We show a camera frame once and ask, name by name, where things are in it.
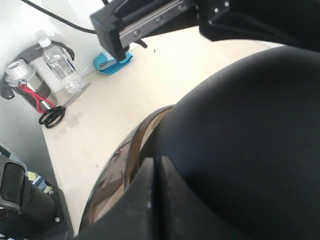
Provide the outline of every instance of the bottle label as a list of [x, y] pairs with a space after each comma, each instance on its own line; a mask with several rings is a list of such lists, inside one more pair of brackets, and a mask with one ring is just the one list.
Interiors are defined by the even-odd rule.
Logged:
[[63, 80], [75, 73], [74, 66], [68, 61], [66, 56], [62, 56], [55, 61], [49, 62], [48, 66], [54, 75], [60, 80]]

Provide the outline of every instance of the bottle cap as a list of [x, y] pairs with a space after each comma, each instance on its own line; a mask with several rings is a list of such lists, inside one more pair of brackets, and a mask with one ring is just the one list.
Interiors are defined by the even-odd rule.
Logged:
[[51, 44], [51, 41], [47, 36], [40, 38], [38, 42], [43, 48], [48, 47]]
[[8, 74], [12, 80], [22, 79], [32, 71], [32, 68], [22, 59], [14, 61], [5, 69], [6, 74]]

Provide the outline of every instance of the scissors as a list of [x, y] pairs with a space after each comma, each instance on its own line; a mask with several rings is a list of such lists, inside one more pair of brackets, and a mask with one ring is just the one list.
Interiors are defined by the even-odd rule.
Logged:
[[62, 106], [56, 106], [46, 111], [39, 118], [39, 124], [44, 125], [47, 129], [57, 126], [65, 117], [66, 108], [69, 107], [89, 86], [90, 82], [85, 85], [79, 92], [73, 94], [68, 101]]

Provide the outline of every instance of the metal thermos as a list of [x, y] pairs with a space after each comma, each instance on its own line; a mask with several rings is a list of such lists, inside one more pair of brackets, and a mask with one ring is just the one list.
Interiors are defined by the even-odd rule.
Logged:
[[[33, 92], [39, 96], [49, 100], [55, 106], [57, 104], [56, 97], [51, 93], [51, 89], [42, 79], [42, 77], [37, 73], [37, 71], [26, 64], [22, 59], [19, 59], [11, 63], [5, 70], [7, 73], [6, 81], [8, 85], [14, 89], [19, 95], [21, 95], [28, 103], [31, 104], [36, 110], [37, 102], [35, 98], [24, 92], [18, 85], [23, 84], [27, 88], [31, 89]], [[41, 109], [46, 112], [51, 108], [50, 104], [45, 101], [40, 101]]]

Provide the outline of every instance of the plastic water bottle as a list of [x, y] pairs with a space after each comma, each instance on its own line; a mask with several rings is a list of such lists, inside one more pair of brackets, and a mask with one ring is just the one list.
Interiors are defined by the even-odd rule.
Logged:
[[39, 44], [43, 48], [43, 60], [64, 85], [68, 93], [79, 92], [85, 86], [85, 83], [76, 72], [75, 67], [64, 53], [62, 47], [52, 44], [47, 37], [39, 39]]

